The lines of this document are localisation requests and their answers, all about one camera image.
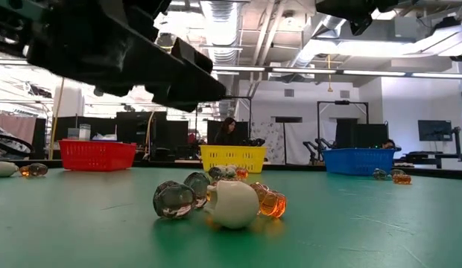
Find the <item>robot arm in background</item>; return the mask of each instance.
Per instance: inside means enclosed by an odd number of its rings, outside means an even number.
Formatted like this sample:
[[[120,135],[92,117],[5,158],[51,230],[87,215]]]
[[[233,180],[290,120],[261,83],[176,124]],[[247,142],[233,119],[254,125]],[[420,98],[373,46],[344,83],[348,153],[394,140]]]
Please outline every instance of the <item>robot arm in background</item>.
[[[154,103],[192,112],[226,88],[212,61],[179,38],[155,44],[154,20],[171,0],[0,0],[0,52],[125,96],[144,85]]]

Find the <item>red basket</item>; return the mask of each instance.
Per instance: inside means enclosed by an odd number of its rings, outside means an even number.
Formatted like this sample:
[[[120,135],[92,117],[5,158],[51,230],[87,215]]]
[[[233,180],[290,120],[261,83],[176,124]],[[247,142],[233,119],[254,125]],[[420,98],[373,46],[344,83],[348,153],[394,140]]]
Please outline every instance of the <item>red basket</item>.
[[[131,168],[136,144],[111,141],[59,141],[62,165],[68,170],[113,171]]]

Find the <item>blue basket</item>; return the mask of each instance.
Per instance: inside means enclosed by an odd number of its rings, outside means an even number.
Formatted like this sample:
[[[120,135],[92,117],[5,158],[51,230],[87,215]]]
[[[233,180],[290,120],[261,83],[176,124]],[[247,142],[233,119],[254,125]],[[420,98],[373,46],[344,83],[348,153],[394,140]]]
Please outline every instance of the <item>blue basket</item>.
[[[376,168],[390,173],[393,154],[390,149],[334,149],[323,151],[327,172],[371,176]]]

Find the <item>green table surface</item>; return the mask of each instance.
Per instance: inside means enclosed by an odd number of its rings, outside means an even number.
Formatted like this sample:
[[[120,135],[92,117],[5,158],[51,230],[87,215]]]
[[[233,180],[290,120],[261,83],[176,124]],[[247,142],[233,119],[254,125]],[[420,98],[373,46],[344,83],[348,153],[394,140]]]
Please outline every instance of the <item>green table surface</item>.
[[[394,185],[321,172],[251,175],[282,192],[280,220],[214,229],[209,215],[159,220],[156,186],[194,170],[50,170],[0,179],[0,268],[462,267],[462,181]]]

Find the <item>yellow basket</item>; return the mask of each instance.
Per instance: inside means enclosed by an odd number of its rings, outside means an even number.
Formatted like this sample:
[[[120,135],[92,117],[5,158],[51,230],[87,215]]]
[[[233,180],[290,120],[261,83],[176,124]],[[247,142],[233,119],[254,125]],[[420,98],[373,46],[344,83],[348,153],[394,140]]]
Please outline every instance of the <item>yellow basket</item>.
[[[266,147],[201,145],[203,169],[217,165],[235,165],[249,173],[261,173]]]

